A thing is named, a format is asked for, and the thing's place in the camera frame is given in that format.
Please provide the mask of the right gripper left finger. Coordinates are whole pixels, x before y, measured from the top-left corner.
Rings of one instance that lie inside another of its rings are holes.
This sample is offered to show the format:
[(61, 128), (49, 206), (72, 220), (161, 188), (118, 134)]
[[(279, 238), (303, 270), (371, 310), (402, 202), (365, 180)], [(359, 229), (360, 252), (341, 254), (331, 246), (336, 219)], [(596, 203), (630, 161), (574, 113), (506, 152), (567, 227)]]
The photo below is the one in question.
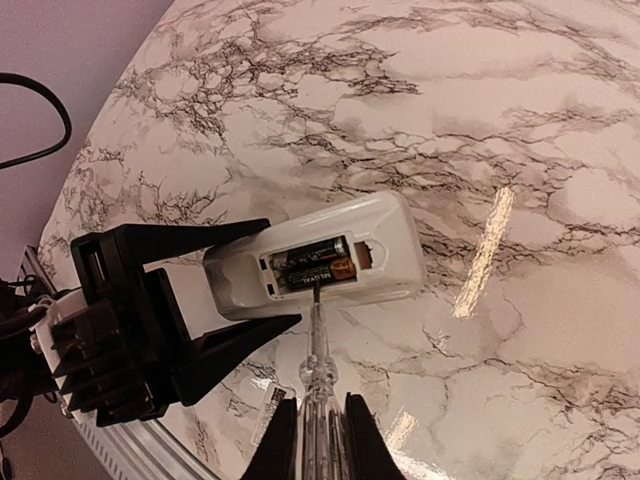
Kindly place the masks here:
[(293, 480), (297, 452), (297, 401), (282, 400), (242, 480)]

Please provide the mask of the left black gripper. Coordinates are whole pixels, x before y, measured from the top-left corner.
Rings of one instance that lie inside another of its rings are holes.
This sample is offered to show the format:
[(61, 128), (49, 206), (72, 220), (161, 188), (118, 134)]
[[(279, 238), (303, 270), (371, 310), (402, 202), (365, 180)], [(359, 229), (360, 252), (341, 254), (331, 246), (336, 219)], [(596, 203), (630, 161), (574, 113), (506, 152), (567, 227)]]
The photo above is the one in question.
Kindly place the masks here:
[(193, 406), (253, 352), (301, 322), (249, 320), (190, 340), (166, 271), (145, 265), (230, 244), (270, 227), (266, 218), (214, 226), (126, 224), (85, 234), (71, 253), (86, 302), (109, 301), (128, 338), (150, 360), (147, 379), (167, 408)]

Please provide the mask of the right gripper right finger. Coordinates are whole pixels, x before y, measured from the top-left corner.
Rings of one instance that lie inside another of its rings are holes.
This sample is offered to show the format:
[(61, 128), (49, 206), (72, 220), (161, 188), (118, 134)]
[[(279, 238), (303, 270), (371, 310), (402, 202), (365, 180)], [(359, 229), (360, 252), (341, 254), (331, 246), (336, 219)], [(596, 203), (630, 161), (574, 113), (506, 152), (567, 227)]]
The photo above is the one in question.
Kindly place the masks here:
[(346, 395), (344, 430), (351, 479), (405, 480), (360, 394)]

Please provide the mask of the silver battery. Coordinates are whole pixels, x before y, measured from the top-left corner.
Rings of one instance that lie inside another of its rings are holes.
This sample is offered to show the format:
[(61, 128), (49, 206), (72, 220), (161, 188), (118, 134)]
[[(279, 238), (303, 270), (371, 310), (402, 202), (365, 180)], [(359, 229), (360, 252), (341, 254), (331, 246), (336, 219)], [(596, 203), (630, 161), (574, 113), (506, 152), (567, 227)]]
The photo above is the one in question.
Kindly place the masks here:
[(312, 290), (308, 354), (300, 366), (305, 392), (300, 410), (301, 479), (347, 479), (342, 409), (335, 395), (338, 370), (330, 354), (321, 284)]

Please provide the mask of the white battery cover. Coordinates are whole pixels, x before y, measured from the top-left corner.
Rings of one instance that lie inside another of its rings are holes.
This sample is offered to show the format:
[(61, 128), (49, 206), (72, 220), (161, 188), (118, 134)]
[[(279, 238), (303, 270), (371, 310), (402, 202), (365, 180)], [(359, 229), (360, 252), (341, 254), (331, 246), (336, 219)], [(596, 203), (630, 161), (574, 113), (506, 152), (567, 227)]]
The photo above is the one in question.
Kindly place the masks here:
[(263, 397), (257, 423), (251, 438), (251, 443), (254, 446), (258, 446), (260, 444), (279, 404), (283, 400), (294, 399), (295, 397), (296, 393), (294, 389), (275, 382), (271, 382), (269, 384)]

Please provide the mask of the white remote control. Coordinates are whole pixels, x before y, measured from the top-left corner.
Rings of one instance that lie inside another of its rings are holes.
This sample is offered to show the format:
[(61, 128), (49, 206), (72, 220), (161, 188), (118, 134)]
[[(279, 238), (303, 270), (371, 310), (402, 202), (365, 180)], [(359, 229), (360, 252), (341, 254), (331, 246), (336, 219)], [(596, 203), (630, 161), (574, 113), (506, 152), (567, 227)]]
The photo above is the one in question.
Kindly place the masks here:
[(209, 249), (203, 267), (219, 313), (247, 320), (301, 313), (312, 288), (281, 289), (286, 270), (271, 267), (279, 252), (344, 237), (357, 277), (321, 285), (321, 301), (339, 307), (401, 300), (417, 295), (426, 269), (413, 215), (398, 193), (381, 191), (266, 228)]

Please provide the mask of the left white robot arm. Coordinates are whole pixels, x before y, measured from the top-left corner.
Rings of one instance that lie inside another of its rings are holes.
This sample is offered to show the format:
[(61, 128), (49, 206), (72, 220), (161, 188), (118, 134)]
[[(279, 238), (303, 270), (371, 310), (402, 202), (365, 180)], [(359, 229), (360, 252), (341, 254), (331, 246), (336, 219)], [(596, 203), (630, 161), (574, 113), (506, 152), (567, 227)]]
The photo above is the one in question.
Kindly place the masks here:
[(71, 253), (85, 305), (53, 329), (55, 366), (34, 348), (46, 315), (41, 298), (1, 285), (1, 397), (16, 404), (2, 425), (12, 433), (39, 395), (68, 397), (72, 412), (95, 413), (101, 427), (162, 417), (198, 403), (248, 356), (298, 324), (300, 316), (260, 317), (191, 338), (160, 262), (224, 246), (265, 230), (266, 219), (218, 226), (123, 224), (75, 239)]

